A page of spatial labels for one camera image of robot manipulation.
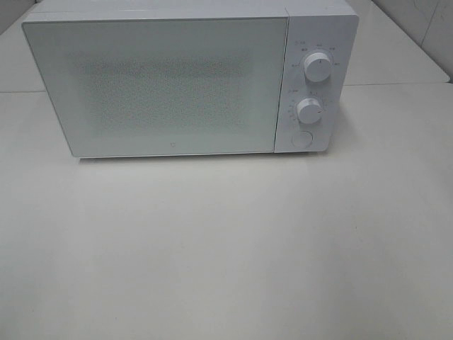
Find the white microwave oven body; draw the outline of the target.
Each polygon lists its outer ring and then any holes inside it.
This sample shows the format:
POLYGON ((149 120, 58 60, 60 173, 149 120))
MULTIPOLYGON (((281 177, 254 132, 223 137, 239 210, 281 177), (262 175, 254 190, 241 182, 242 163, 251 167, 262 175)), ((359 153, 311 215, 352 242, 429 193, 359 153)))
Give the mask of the white microwave oven body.
POLYGON ((287 19, 274 149, 262 153, 326 150, 359 23, 345 1, 42 1, 23 24, 236 18, 287 19), (333 63, 331 75, 321 82, 309 81, 304 74, 304 59, 313 52, 325 52, 333 63), (304 98, 318 99, 323 108, 321 119, 314 124, 303 124, 297 117, 297 104, 304 98), (309 148, 293 146, 296 131, 313 135, 309 148))

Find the white round door button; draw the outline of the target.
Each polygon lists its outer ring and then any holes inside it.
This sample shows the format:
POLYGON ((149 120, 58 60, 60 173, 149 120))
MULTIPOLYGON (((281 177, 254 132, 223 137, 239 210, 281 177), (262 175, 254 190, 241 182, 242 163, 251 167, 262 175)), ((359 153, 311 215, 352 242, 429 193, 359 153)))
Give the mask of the white round door button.
POLYGON ((313 142, 313 135, 308 131, 296 131, 292 136, 291 142, 296 149, 307 149, 313 142))

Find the white microwave knob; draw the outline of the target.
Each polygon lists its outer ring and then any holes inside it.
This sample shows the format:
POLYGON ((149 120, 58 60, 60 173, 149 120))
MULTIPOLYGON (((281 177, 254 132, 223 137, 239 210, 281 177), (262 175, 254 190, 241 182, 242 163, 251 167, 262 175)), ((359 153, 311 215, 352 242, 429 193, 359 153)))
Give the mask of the white microwave knob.
POLYGON ((324 81, 331 75, 332 64, 325 52, 313 52, 304 59, 304 74, 309 81, 324 81))
POLYGON ((323 108, 316 98, 304 98, 297 104, 297 117, 303 124, 314 124, 321 119, 323 108))

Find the white microwave door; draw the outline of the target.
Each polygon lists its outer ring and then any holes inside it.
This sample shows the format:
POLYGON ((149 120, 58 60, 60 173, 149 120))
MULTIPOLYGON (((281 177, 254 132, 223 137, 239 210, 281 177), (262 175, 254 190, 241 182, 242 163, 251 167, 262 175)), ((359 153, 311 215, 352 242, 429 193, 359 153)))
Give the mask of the white microwave door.
POLYGON ((286 18, 24 23, 78 158, 271 152, 286 18))

